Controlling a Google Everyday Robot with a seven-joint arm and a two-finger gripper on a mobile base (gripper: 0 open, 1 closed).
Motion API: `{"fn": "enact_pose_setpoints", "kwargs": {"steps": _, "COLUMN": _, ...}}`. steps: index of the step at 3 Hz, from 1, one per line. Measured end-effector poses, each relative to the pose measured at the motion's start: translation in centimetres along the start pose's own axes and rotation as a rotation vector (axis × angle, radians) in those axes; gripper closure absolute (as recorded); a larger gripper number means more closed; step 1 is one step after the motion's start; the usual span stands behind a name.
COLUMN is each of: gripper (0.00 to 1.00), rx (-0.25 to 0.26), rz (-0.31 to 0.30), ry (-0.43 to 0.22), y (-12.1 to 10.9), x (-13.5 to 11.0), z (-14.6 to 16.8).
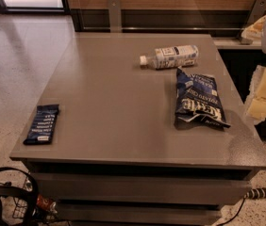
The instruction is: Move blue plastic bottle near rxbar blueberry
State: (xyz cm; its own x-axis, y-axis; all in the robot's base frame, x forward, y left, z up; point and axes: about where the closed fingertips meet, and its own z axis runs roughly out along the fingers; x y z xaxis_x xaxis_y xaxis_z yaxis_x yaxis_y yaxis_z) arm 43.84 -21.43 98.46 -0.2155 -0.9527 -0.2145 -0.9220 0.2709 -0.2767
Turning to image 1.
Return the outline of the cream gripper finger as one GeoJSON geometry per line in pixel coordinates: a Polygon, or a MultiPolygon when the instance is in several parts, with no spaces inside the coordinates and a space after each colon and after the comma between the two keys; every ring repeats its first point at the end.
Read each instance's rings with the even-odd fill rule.
{"type": "Polygon", "coordinates": [[[266,119],[266,67],[257,65],[245,101],[245,114],[255,121],[266,119]]]}
{"type": "Polygon", "coordinates": [[[266,15],[247,26],[241,33],[241,37],[246,40],[261,40],[262,30],[266,20],[266,15]]]}

